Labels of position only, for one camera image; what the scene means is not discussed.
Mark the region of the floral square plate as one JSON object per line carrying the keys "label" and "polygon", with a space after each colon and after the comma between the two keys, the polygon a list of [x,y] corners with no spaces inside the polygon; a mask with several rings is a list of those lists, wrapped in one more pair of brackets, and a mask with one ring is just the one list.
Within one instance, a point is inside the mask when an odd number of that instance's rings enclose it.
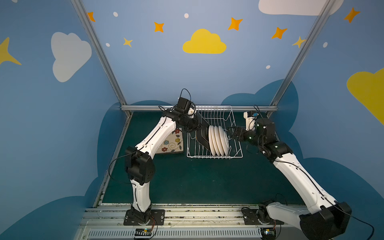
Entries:
{"label": "floral square plate", "polygon": [[171,151],[166,151],[166,152],[163,152],[162,150],[159,150],[156,152],[156,154],[160,154],[160,155],[165,155],[165,154],[183,154],[184,151],[180,151],[180,150],[171,150]]}
{"label": "floral square plate", "polygon": [[184,150],[183,132],[181,128],[176,128],[167,138],[162,142],[157,151],[163,152],[171,150]]}

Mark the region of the white round plate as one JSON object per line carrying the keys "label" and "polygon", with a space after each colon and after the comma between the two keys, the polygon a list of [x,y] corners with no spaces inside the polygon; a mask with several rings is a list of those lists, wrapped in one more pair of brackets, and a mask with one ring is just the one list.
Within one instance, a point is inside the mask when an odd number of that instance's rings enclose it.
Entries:
{"label": "white round plate", "polygon": [[212,126],[209,126],[209,129],[208,129],[208,134],[209,134],[209,144],[210,144],[210,150],[211,150],[211,154],[212,156],[216,156],[216,149],[214,147],[214,142],[213,142],[213,138],[212,138]]}
{"label": "white round plate", "polygon": [[221,149],[220,149],[220,147],[218,145],[218,142],[217,142],[217,140],[220,140],[220,139],[218,139],[217,136],[216,136],[215,126],[212,126],[211,135],[212,135],[213,145],[215,147],[215,151],[216,151],[218,156],[221,156],[222,155],[222,151],[221,151]]}
{"label": "white round plate", "polygon": [[217,126],[215,126],[215,132],[216,132],[216,136],[218,139],[220,140],[217,140],[218,142],[218,145],[222,151],[222,156],[225,156],[225,153],[224,153],[224,150],[223,150],[223,146],[222,146],[222,142],[221,142],[221,138],[220,138],[220,133],[219,133],[219,128]]}
{"label": "white round plate", "polygon": [[230,145],[229,145],[227,133],[224,131],[224,129],[221,126],[219,126],[218,128],[219,128],[220,138],[221,138],[225,156],[228,156],[230,152],[229,150]]}

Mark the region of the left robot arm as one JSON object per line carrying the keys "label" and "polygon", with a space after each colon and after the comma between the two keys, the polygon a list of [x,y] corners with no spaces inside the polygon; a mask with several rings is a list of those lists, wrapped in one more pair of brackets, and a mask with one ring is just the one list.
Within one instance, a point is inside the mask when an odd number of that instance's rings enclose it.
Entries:
{"label": "left robot arm", "polygon": [[133,203],[128,216],[137,224],[147,225],[152,219],[150,181],[156,171],[154,156],[157,150],[178,125],[188,130],[197,129],[199,122],[195,113],[196,105],[180,97],[175,106],[163,111],[157,125],[140,143],[126,149],[125,171],[133,189]]}

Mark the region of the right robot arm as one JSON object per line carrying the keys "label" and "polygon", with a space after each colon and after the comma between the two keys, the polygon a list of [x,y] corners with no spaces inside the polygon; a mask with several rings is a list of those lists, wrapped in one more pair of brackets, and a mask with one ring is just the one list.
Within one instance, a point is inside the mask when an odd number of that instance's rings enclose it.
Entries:
{"label": "right robot arm", "polygon": [[286,177],[304,201],[305,208],[278,202],[259,206],[255,215],[262,225],[280,221],[301,230],[309,240],[330,240],[345,233],[352,209],[328,194],[300,164],[292,149],[276,137],[275,123],[255,118],[252,127],[230,127],[230,135],[257,146],[260,152]]}

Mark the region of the right controller board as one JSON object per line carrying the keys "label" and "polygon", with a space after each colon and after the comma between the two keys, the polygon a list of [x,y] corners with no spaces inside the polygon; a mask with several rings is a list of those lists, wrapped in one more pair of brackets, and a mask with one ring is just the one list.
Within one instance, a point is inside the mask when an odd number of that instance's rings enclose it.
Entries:
{"label": "right controller board", "polygon": [[261,240],[275,240],[277,232],[275,229],[261,228]]}

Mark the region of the controller board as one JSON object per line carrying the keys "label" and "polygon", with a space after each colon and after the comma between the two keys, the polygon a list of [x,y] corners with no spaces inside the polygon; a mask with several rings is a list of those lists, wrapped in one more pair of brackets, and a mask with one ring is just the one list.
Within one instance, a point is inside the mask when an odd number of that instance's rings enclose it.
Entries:
{"label": "controller board", "polygon": [[275,229],[261,228],[261,240],[275,240],[277,232]]}
{"label": "controller board", "polygon": [[144,228],[144,229],[135,229],[134,230],[134,240],[139,240],[139,239],[150,239],[153,236],[153,230]]}

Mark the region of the left controller board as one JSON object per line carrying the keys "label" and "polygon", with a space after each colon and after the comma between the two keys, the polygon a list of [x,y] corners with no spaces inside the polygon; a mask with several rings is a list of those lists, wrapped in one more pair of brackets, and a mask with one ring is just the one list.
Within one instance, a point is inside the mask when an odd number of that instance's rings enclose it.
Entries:
{"label": "left controller board", "polygon": [[134,230],[134,240],[139,240],[139,239],[150,239],[153,236],[153,230],[144,228],[144,229],[135,229]]}

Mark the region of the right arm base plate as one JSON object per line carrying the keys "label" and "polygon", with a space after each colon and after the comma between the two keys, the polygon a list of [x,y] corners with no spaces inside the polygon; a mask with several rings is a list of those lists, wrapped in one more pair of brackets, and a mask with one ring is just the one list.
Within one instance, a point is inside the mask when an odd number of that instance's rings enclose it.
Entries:
{"label": "right arm base plate", "polygon": [[241,208],[245,225],[284,225],[279,220],[273,220],[267,213],[266,209],[250,209],[248,207]]}

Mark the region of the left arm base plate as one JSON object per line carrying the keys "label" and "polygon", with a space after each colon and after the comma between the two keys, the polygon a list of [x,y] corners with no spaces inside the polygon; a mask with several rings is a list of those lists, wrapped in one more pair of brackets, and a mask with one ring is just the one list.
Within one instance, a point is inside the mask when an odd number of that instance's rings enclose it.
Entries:
{"label": "left arm base plate", "polygon": [[126,212],[124,226],[163,226],[165,221],[164,210],[147,210],[142,213],[134,208]]}

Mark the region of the aluminium rail base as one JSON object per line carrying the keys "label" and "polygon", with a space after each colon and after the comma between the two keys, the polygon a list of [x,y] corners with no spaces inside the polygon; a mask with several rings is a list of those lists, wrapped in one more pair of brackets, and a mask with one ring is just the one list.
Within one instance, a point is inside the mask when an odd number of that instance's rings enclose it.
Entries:
{"label": "aluminium rail base", "polygon": [[261,240],[261,228],[275,229],[277,240],[305,240],[299,229],[288,225],[245,225],[241,208],[246,204],[154,204],[164,210],[163,226],[124,226],[129,204],[101,204],[86,209],[76,240],[134,240],[135,229],[153,230],[148,240]]}

